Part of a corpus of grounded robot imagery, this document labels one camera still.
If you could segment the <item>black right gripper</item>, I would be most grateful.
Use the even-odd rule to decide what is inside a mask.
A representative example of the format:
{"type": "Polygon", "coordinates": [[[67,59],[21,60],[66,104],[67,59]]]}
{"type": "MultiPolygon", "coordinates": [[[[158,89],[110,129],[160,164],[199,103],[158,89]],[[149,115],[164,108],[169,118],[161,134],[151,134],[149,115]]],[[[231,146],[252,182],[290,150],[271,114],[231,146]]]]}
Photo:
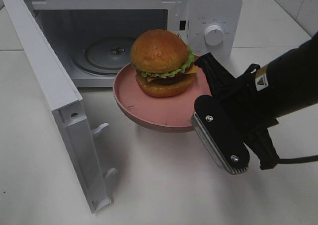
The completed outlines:
{"type": "Polygon", "coordinates": [[[255,75],[260,66],[251,64],[238,78],[224,68],[216,58],[207,53],[194,64],[202,69],[210,92],[242,135],[246,144],[258,157],[260,169],[272,169],[279,162],[279,156],[267,128],[278,121],[265,115],[256,102],[255,75]]]}

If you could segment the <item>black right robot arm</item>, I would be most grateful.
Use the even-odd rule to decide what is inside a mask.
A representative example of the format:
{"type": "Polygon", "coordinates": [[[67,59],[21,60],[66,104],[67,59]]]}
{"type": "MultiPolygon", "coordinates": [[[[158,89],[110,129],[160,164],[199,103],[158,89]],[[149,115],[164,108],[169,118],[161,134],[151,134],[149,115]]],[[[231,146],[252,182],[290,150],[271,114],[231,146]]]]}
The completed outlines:
{"type": "Polygon", "coordinates": [[[196,60],[210,89],[194,102],[195,131],[217,166],[230,174],[247,170],[250,152],[262,170],[317,161],[316,155],[280,158],[268,128],[278,118],[318,101],[318,38],[314,36],[267,65],[251,64],[239,77],[208,53],[196,60]]]}

